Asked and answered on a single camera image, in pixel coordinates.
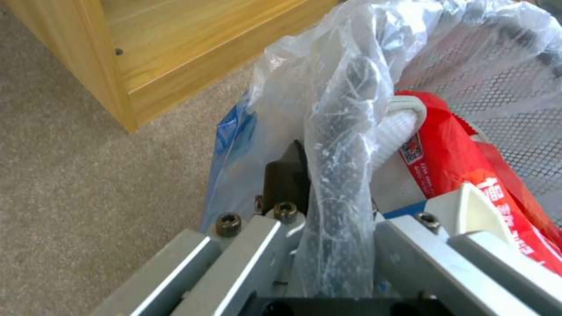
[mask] beige carpet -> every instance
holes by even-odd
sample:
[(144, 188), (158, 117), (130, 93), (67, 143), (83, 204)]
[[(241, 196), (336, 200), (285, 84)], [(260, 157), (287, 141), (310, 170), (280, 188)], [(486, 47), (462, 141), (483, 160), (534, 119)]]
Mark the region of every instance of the beige carpet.
[(0, 315), (88, 314), (199, 225), (246, 65), (128, 135), (0, 4)]

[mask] red plastic bag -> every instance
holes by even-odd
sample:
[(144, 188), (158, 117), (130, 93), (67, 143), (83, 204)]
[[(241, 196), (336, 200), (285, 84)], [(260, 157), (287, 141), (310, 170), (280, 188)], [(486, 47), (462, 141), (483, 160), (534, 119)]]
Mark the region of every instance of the red plastic bag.
[(424, 124), (400, 150), (425, 196), (456, 190), (463, 182), (474, 184), (499, 209), (519, 251), (562, 276), (562, 253), (553, 243), (562, 241), (560, 231), (495, 147), (472, 140), (473, 129), (437, 96), (411, 91), (397, 94), (416, 96), (427, 107)]

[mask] wooden cabinet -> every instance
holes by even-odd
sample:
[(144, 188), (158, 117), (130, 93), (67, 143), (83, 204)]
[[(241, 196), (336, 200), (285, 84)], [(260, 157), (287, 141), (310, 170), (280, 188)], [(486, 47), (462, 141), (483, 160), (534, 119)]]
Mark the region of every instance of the wooden cabinet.
[(4, 0), (134, 131), (337, 0)]

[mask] clear plastic bag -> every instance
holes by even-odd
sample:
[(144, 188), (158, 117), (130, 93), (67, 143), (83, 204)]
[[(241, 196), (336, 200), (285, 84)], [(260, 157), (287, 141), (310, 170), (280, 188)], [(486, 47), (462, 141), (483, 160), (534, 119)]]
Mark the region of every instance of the clear plastic bag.
[(219, 124), (201, 229), (223, 212), (252, 216), (265, 165), (302, 140), (312, 183), (295, 261), (304, 294), (371, 296), (369, 182), (392, 137), (378, 128), (393, 91), (405, 88), (437, 93), (480, 127), (559, 219), (561, 34), (527, 3), (339, 5), (268, 47), (249, 93)]

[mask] mesh netting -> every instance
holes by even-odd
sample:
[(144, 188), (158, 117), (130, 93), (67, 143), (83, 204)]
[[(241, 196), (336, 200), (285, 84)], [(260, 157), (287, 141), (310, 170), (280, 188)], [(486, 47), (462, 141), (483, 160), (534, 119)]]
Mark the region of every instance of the mesh netting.
[(508, 23), (460, 24), (424, 49), (397, 86), (447, 100), (500, 149), (562, 227), (560, 57), (552, 43), (533, 51), (537, 42)]

